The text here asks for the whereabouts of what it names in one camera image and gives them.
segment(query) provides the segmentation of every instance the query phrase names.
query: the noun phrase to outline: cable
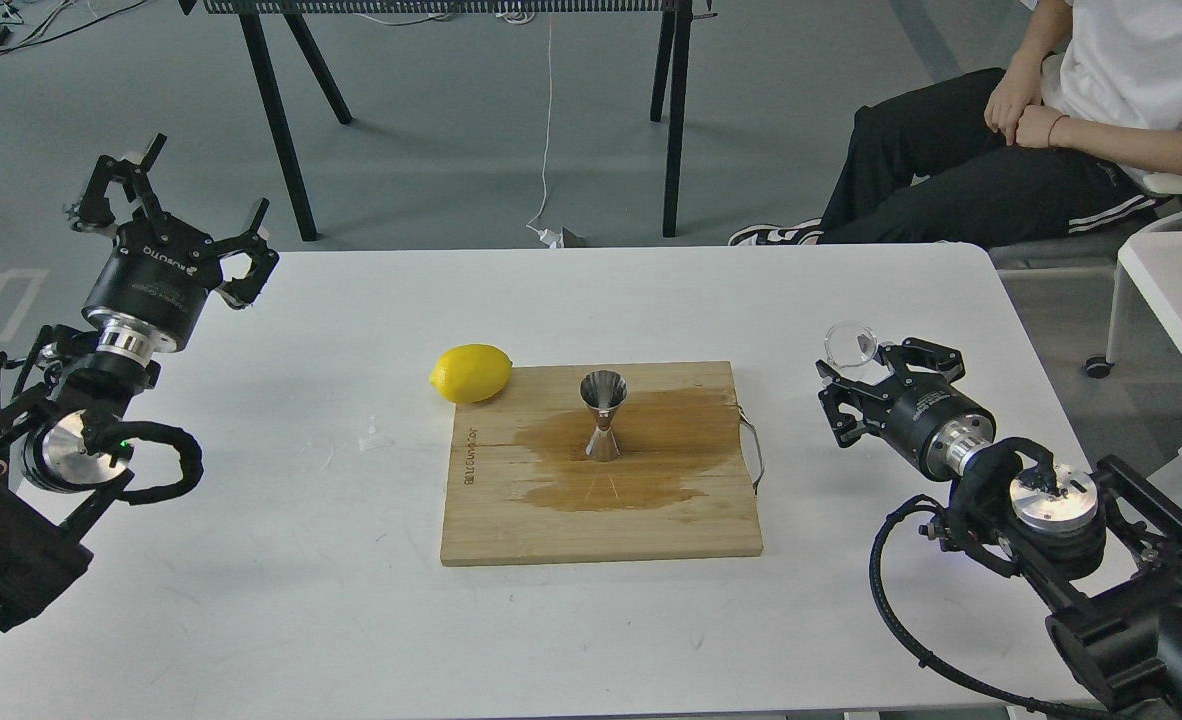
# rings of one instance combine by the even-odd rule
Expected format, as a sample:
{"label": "cable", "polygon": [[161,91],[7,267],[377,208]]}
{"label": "cable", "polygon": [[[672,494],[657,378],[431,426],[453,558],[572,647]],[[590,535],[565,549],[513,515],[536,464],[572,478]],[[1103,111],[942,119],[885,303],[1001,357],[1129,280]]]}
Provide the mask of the cable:
{"label": "cable", "polygon": [[747,429],[751,430],[751,439],[754,439],[755,441],[755,454],[756,461],[760,465],[760,473],[756,474],[754,480],[751,480],[751,494],[759,497],[760,480],[764,480],[764,450],[760,448],[760,433],[756,432],[755,426],[751,423],[749,419],[747,419],[747,411],[743,410],[741,406],[738,406],[738,421],[739,423],[746,424]]}
{"label": "cable", "polygon": [[889,603],[886,593],[884,593],[884,582],[881,579],[881,562],[884,553],[884,543],[889,539],[889,533],[892,533],[892,528],[897,527],[897,524],[905,520],[914,512],[929,512],[934,514],[935,518],[946,515],[946,510],[937,500],[927,495],[916,495],[911,500],[902,502],[902,506],[891,512],[891,514],[885,515],[884,525],[882,525],[879,533],[876,533],[875,543],[871,544],[871,560],[869,565],[869,579],[871,584],[871,597],[875,599],[876,610],[879,611],[881,620],[884,620],[884,624],[888,625],[889,633],[897,638],[902,647],[907,648],[920,661],[921,667],[928,667],[928,669],[934,670],[939,675],[950,680],[953,683],[960,685],[960,687],[974,690],[975,693],[985,694],[986,696],[994,698],[995,700],[1004,701],[1008,705],[1019,705],[1025,707],[1028,712],[1044,712],[1045,715],[1051,716],[1083,716],[1085,720],[1126,720],[1122,715],[1116,715],[1112,712],[1105,711],[1090,711],[1084,707],[1076,707],[1073,705],[1063,705],[1058,702],[1048,702],[1043,700],[1035,700],[1034,698],[1022,698],[1019,694],[1011,693],[1007,690],[993,687],[993,685],[987,685],[981,682],[978,677],[974,677],[965,672],[957,669],[953,664],[948,664],[937,655],[934,655],[929,648],[923,647],[923,644],[917,641],[910,630],[905,629],[898,616],[894,614],[892,605]]}
{"label": "cable", "polygon": [[524,26],[525,24],[533,22],[537,13],[532,12],[532,9],[509,9],[509,12],[505,13],[494,13],[494,18],[507,20],[507,24],[513,24],[513,26]]}
{"label": "cable", "polygon": [[352,14],[355,17],[357,17],[357,18],[364,18],[366,20],[371,20],[371,22],[379,24],[379,26],[387,26],[387,27],[418,26],[422,22],[431,22],[431,20],[436,20],[436,22],[442,22],[443,20],[448,20],[449,18],[453,17],[453,13],[427,13],[426,18],[418,18],[416,20],[408,20],[408,22],[387,22],[387,20],[379,20],[379,19],[375,18],[374,15],[368,15],[368,14],[364,14],[364,13],[352,13]]}
{"label": "cable", "polygon": [[546,160],[551,154],[551,111],[556,108],[556,13],[546,14],[546,145],[543,147],[543,203],[537,208],[537,214],[528,219],[524,227],[537,233],[537,236],[543,236],[543,232],[535,227],[533,223],[537,219],[543,216],[546,210],[546,199],[550,197],[550,189],[546,184]]}
{"label": "cable", "polygon": [[18,18],[17,20],[0,20],[0,26],[20,26],[20,24],[27,24],[22,19],[22,14],[18,12],[18,8],[14,8],[12,0],[0,4],[0,8],[4,8],[0,13],[2,18]]}
{"label": "cable", "polygon": [[[93,26],[96,26],[96,24],[102,22],[102,20],[108,20],[108,19],[111,19],[111,18],[115,18],[116,15],[118,15],[121,13],[128,13],[130,9],[137,9],[137,8],[139,8],[139,6],[149,4],[149,1],[151,1],[151,0],[138,0],[136,4],[129,5],[125,8],[116,9],[115,13],[106,13],[105,15],[100,15],[97,19],[89,20],[89,22],[84,22],[79,27],[74,27],[74,28],[71,28],[71,30],[69,30],[66,32],[61,32],[61,33],[59,33],[59,35],[46,37],[46,38],[44,38],[44,40],[31,41],[30,38],[33,37],[33,35],[35,35],[35,33],[33,32],[32,35],[28,35],[28,40],[24,40],[22,43],[18,44],[15,46],[6,47],[4,50],[0,50],[0,56],[6,56],[6,54],[9,54],[9,53],[15,53],[15,51],[18,51],[18,50],[25,50],[27,47],[37,47],[39,45],[44,45],[46,43],[52,43],[54,40],[61,40],[61,38],[64,38],[66,35],[73,35],[76,32],[80,32],[84,28],[93,27]],[[71,5],[74,5],[74,0],[61,0],[61,5],[59,5],[59,8],[57,8],[56,12],[53,12],[48,18],[46,18],[46,22],[43,25],[44,31],[47,31],[48,24],[52,22],[53,18],[57,18],[57,13],[61,12],[61,9],[70,8]]]}
{"label": "cable", "polygon": [[[27,37],[25,37],[21,41],[19,41],[14,46],[1,48],[0,50],[0,58],[2,58],[2,56],[8,56],[9,53],[15,53],[15,51],[18,51],[18,50],[26,50],[27,47],[37,47],[39,45],[52,43],[54,40],[61,40],[61,38],[64,38],[66,35],[73,35],[76,32],[79,32],[79,31],[82,31],[84,28],[96,26],[96,24],[102,22],[102,20],[115,18],[116,15],[118,15],[121,13],[128,13],[130,9],[137,9],[137,8],[139,8],[139,6],[147,5],[148,1],[149,0],[138,0],[134,5],[128,5],[128,6],[125,6],[125,8],[116,9],[115,12],[106,13],[105,15],[98,15],[97,13],[93,13],[93,9],[92,9],[92,6],[91,6],[91,8],[89,8],[89,12],[93,13],[93,15],[95,15],[93,20],[89,20],[89,22],[84,22],[82,26],[73,27],[73,28],[71,28],[69,31],[61,32],[61,33],[59,33],[59,35],[44,37],[44,33],[48,32],[48,30],[52,27],[53,20],[57,19],[57,15],[59,15],[63,9],[70,8],[70,6],[73,6],[76,4],[78,4],[78,0],[61,0],[50,12],[50,14],[47,14],[47,17],[44,18],[41,20],[41,22],[39,22],[38,26],[35,26],[27,34]],[[2,5],[2,6],[11,6],[9,4],[0,4],[0,5]],[[17,8],[14,8],[14,14],[18,14],[18,9]]]}
{"label": "cable", "polygon": [[199,447],[199,442],[195,442],[195,437],[187,430],[175,428],[171,424],[151,423],[151,421],[128,421],[125,423],[125,421],[111,419],[110,424],[100,427],[95,424],[87,430],[84,439],[91,455],[97,454],[97,452],[116,452],[117,446],[123,446],[130,439],[167,445],[178,453],[181,479],[167,486],[117,493],[117,500],[123,500],[129,505],[149,505],[149,502],[163,502],[175,497],[187,495],[188,492],[195,489],[195,486],[199,486],[199,479],[204,474],[203,452]]}

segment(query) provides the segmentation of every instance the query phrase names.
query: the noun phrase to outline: sneaker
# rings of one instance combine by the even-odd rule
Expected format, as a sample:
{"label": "sneaker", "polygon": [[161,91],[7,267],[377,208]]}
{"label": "sneaker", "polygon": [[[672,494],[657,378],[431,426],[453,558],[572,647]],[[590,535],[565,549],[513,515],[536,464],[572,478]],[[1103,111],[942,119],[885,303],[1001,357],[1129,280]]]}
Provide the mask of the sneaker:
{"label": "sneaker", "polygon": [[823,219],[805,220],[799,225],[747,225],[730,234],[730,247],[748,247],[752,245],[803,245],[821,236],[818,225]]}

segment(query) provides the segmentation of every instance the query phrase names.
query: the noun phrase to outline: gray floor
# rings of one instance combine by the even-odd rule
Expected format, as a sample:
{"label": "gray floor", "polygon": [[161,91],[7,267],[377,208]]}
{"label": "gray floor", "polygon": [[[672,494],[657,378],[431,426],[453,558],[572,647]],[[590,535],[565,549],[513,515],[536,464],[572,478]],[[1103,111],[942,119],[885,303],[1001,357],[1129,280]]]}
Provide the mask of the gray floor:
{"label": "gray floor", "polygon": [[[54,2],[19,6],[33,22]],[[124,5],[71,6],[50,34]],[[746,223],[818,214],[857,106],[1005,64],[1027,17],[1013,0],[716,0],[715,9],[693,32],[675,238],[660,232],[667,129],[647,122],[652,15],[540,15],[524,26],[460,15],[403,28],[312,17],[352,127],[332,118],[285,22],[265,18],[323,234],[310,246],[297,236],[235,18],[184,17],[152,0],[0,58],[0,273],[43,272],[2,287],[0,348],[17,355],[44,323],[80,324],[108,241],[67,231],[60,208],[99,154],[143,149],[156,132],[170,138],[152,169],[162,205],[214,236],[239,232],[265,196],[280,251],[540,251],[524,226],[543,200],[550,37],[550,197],[537,225],[600,247],[719,245]],[[1080,364],[1106,342],[1109,277],[1008,287],[1086,455],[1115,452],[1141,471],[1175,455],[1182,359],[1158,323],[1139,313],[1129,363],[1089,381]]]}

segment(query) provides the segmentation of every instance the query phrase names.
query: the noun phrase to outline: white t-shirt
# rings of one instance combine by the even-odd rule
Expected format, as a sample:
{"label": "white t-shirt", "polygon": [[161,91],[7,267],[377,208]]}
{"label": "white t-shirt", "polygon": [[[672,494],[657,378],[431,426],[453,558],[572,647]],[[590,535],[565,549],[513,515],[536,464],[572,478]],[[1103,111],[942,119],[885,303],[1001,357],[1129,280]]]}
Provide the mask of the white t-shirt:
{"label": "white t-shirt", "polygon": [[1182,0],[1063,1],[1074,26],[1066,53],[1044,61],[1044,104],[1113,127],[1182,129]]}

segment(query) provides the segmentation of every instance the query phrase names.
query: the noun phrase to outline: brown liquid stain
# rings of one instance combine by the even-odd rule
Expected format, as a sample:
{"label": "brown liquid stain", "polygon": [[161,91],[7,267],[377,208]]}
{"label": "brown liquid stain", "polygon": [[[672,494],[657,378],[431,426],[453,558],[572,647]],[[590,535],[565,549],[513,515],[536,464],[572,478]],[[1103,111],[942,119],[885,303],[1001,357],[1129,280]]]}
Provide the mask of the brown liquid stain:
{"label": "brown liquid stain", "polygon": [[515,434],[515,445],[537,455],[540,487],[521,501],[564,512],[660,510],[706,493],[684,479],[715,468],[738,447],[738,408],[719,389],[629,393],[613,419],[622,456],[586,456],[595,420],[585,407],[550,415]]}

